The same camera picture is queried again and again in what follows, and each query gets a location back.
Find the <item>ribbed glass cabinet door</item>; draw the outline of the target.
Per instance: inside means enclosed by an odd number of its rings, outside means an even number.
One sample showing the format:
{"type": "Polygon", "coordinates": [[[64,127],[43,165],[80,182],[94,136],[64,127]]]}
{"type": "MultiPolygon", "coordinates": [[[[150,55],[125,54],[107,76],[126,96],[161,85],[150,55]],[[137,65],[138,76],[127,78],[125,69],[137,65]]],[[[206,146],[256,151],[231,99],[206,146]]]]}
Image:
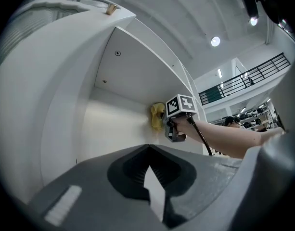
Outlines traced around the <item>ribbed glass cabinet door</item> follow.
{"type": "Polygon", "coordinates": [[[37,0],[19,8],[0,38],[0,91],[90,86],[113,29],[136,15],[109,0],[37,0]]]}

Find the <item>yellow wiping cloth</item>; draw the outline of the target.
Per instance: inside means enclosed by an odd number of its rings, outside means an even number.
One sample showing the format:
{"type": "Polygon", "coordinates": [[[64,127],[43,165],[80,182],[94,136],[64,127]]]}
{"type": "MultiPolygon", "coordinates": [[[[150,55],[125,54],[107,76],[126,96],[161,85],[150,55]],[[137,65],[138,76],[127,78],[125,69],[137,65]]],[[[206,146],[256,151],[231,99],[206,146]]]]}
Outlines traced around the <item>yellow wiping cloth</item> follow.
{"type": "Polygon", "coordinates": [[[151,126],[156,131],[161,131],[163,126],[163,117],[166,113],[166,107],[163,103],[154,103],[151,108],[151,126]]]}

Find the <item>black balcony railing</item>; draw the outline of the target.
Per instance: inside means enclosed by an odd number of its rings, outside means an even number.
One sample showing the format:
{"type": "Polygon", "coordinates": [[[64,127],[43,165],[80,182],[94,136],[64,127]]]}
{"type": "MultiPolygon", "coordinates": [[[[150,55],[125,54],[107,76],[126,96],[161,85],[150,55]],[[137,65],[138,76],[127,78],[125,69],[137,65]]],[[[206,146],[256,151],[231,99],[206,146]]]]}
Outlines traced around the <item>black balcony railing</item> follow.
{"type": "Polygon", "coordinates": [[[283,71],[290,65],[284,53],[280,53],[247,72],[198,93],[200,101],[202,105],[207,105],[231,96],[283,71]]]}

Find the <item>white cabinet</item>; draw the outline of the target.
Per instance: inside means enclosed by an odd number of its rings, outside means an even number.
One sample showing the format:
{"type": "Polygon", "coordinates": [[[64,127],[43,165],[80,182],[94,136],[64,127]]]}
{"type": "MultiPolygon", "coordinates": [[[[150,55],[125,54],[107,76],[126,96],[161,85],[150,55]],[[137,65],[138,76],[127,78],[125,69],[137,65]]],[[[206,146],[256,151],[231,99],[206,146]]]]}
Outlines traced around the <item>white cabinet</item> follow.
{"type": "Polygon", "coordinates": [[[92,85],[0,91],[0,178],[24,203],[76,163],[141,144],[170,142],[150,108],[196,86],[176,54],[135,19],[116,26],[92,85]]]}

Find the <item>person's right hand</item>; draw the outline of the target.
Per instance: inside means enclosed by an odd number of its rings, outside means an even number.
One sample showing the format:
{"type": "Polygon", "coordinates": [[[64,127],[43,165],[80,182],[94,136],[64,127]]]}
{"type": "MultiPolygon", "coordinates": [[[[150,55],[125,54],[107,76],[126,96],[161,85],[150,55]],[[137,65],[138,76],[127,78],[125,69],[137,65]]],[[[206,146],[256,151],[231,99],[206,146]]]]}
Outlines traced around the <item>person's right hand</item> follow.
{"type": "Polygon", "coordinates": [[[186,134],[187,136],[193,136],[196,134],[196,130],[192,124],[187,121],[187,117],[182,116],[172,119],[179,133],[186,134]]]}

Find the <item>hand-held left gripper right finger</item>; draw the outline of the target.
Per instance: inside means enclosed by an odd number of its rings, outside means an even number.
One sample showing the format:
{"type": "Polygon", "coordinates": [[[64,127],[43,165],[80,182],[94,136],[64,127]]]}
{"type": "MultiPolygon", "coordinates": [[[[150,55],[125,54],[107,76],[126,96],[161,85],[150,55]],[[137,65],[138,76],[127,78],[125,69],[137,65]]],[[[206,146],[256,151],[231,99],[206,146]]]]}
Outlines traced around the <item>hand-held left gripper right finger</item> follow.
{"type": "Polygon", "coordinates": [[[150,168],[155,176],[151,195],[156,214],[169,229],[207,209],[237,173],[241,160],[208,156],[151,145],[150,168]]]}

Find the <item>person's right forearm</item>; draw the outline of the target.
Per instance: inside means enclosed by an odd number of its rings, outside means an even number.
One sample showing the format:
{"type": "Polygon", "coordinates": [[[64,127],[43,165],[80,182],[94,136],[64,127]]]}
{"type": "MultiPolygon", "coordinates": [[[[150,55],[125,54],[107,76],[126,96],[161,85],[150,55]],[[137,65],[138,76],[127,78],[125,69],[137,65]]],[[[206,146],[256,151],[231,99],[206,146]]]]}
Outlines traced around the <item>person's right forearm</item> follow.
{"type": "Polygon", "coordinates": [[[213,125],[198,120],[196,125],[211,148],[235,158],[243,158],[248,149],[261,146],[271,138],[285,134],[282,128],[257,132],[244,128],[213,125]]]}

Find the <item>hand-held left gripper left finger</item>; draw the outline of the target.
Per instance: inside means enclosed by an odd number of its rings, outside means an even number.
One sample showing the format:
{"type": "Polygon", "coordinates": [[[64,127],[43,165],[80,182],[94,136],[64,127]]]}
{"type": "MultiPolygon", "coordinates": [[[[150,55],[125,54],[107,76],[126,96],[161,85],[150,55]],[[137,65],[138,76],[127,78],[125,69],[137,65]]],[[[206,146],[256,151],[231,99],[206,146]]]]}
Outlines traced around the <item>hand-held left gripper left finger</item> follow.
{"type": "Polygon", "coordinates": [[[149,205],[149,192],[134,181],[135,170],[123,164],[149,148],[139,145],[95,157],[53,180],[29,202],[39,217],[46,218],[59,204],[66,216],[59,231],[167,231],[149,205]]]}

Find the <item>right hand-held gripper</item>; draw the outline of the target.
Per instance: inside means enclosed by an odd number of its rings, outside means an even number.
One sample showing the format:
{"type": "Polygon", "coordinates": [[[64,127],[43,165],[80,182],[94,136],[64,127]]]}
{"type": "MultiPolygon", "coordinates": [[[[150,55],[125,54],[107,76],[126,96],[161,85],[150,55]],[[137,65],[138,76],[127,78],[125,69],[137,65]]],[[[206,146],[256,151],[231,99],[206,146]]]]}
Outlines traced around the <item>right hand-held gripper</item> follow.
{"type": "Polygon", "coordinates": [[[186,118],[189,124],[194,124],[193,115],[198,113],[192,96],[177,94],[165,103],[166,112],[163,117],[165,136],[171,142],[184,142],[187,135],[180,134],[174,119],[186,118]]]}

